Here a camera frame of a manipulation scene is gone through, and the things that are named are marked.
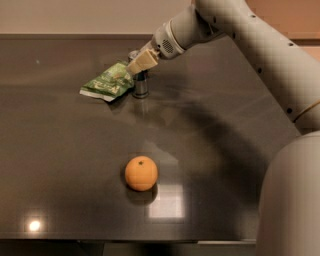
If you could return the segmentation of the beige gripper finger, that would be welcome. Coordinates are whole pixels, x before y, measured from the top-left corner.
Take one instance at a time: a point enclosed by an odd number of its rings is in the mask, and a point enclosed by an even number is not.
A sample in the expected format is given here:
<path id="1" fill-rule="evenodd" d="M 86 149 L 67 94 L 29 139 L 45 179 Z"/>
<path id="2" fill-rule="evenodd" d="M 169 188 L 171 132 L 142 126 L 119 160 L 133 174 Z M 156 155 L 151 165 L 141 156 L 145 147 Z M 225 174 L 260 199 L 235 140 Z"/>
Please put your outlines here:
<path id="1" fill-rule="evenodd" d="M 158 64 L 159 52 L 154 49 L 135 50 L 129 53 L 126 69 L 131 75 L 149 70 Z"/>

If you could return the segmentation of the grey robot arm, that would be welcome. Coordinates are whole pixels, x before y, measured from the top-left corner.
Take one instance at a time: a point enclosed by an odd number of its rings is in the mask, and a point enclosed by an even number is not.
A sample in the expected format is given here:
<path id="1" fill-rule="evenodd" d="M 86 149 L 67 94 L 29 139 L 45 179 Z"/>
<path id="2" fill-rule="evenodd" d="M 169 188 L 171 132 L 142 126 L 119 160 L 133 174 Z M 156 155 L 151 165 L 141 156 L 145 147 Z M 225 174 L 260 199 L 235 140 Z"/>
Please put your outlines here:
<path id="1" fill-rule="evenodd" d="M 136 75 L 191 47 L 228 37 L 263 94 L 256 110 L 275 109 L 297 132 L 263 173 L 255 256 L 320 256 L 320 63 L 263 21 L 246 0 L 192 0 L 162 24 L 130 60 Z"/>

